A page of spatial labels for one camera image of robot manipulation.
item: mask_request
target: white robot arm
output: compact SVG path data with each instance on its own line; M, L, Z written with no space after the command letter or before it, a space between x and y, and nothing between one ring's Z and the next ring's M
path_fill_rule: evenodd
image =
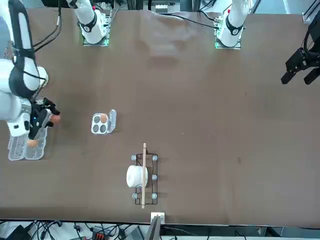
M93 10L89 0L66 0L80 22L82 35L90 44L100 42L107 34L103 14Z
M50 118L59 115L46 98L35 102L40 87L27 11L19 0L1 0L0 16L8 26L12 61L0 60L0 120L5 120L13 137L28 134L36 139L41 128L52 126Z
M238 43L248 14L248 0L232 1L230 13L223 16L222 30L218 36L223 45L233 47Z

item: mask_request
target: egg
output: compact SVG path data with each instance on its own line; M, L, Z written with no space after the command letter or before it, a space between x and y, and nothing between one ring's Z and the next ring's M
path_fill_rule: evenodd
M105 124L108 121L108 116L107 114L101 114L100 116L100 121Z
M28 147L30 147L30 148L35 148L35 147L38 145L38 140L28 139L28 141L26 142L26 144L27 144Z
M52 115L50 118L50 122L52 122L53 124L58 124L60 122L60 119L60 115Z

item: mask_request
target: wooden skewer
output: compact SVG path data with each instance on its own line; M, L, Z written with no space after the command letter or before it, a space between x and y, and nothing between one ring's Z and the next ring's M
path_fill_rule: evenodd
M147 144L143 144L143 160L142 160L142 203L141 207L145 208L145 197L146 197L146 155L147 155Z

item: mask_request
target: plastic egg tray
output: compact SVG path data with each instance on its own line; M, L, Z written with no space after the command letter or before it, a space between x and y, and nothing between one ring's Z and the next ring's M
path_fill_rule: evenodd
M46 137L47 137L47 128L43 128L40 130L38 143L36 147L29 147L27 145L28 135L22 136L10 136L8 149L9 154L8 158L11 161L17 161L22 159L27 160L39 160L45 154L45 146L46 146Z
M101 122L102 115L107 116L105 123ZM105 113L95 113L92 117L91 132L96 135L112 133L116 128L116 119L117 112L114 109L111 109L109 116Z

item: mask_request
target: black wire rack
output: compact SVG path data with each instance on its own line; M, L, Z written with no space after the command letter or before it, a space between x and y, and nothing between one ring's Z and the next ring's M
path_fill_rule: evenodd
M137 154L136 156L136 161L135 165L136 166L142 166L142 161L143 161L143 153ZM158 154L156 153L149 153L148 150L146 150L146 156L151 156L151 161L152 161L152 175L156 175L156 180L152 179L151 176L151 187L152 187L152 192L150 194L150 202L146 200L145 205L156 205L158 204ZM136 187L135 188L135 194L137 194L137 198L134 199L134 203L136 205L141 205L141 199L142 199L142 188L141 187ZM152 199L152 194L156 194L157 198Z

